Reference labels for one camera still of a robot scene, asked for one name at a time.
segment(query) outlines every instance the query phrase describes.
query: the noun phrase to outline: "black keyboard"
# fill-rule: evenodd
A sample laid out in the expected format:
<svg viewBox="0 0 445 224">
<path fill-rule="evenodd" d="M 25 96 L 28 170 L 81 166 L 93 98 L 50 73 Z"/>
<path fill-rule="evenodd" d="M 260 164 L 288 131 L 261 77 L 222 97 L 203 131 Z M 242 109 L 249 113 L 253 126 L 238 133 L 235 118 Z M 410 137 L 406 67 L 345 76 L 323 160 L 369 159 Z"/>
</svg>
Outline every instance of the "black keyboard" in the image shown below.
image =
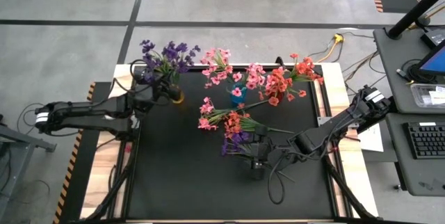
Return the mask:
<svg viewBox="0 0 445 224">
<path fill-rule="evenodd" d="M 445 122 L 403 124 L 415 159 L 445 159 Z"/>
</svg>

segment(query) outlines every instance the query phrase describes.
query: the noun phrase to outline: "gray floor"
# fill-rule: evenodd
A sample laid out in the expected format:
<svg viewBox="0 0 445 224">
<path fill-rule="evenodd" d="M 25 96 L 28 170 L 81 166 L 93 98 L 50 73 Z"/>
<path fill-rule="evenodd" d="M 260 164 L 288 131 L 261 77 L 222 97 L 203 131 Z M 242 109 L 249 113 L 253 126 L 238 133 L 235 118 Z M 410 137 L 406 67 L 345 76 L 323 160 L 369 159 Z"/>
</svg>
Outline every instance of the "gray floor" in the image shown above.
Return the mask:
<svg viewBox="0 0 445 224">
<path fill-rule="evenodd" d="M 128 20 L 134 0 L 0 0 L 0 19 Z M 378 13 L 373 0 L 142 0 L 138 21 L 176 22 L 295 22 L 342 24 L 393 24 L 400 14 Z M 445 13 L 433 18 L 445 24 Z M 15 128 L 20 111 L 32 102 L 84 100 L 92 81 L 109 81 L 118 59 L 126 27 L 111 26 L 6 26 L 0 25 L 0 113 Z M 226 47 L 233 62 L 271 62 L 276 56 L 298 52 L 302 56 L 326 48 L 340 29 L 217 29 L 136 27 L 126 62 L 140 58 L 142 39 L 158 46 L 170 40 L 198 44 L 203 49 Z M 358 30 L 357 34 L 372 35 Z M 375 51 L 372 39 L 345 34 L 339 60 L 342 68 Z M 338 49 L 329 60 L 335 58 Z M 314 56 L 320 59 L 322 54 Z M 373 67 L 382 70 L 378 57 Z M 349 81 L 353 90 L 372 84 L 383 74 L 363 67 Z M 376 85 L 384 95 L 391 91 L 386 79 Z M 32 136 L 40 136 L 35 131 Z M 18 193 L 31 205 L 10 203 L 3 223 L 31 219 L 50 223 L 62 185 L 73 137 L 51 138 L 55 153 L 36 150 Z M 369 163 L 369 176 L 380 215 L 395 221 L 443 223 L 445 199 L 420 198 L 392 191 L 398 183 L 394 166 Z M 49 197 L 43 179 L 51 186 Z"/>
</svg>

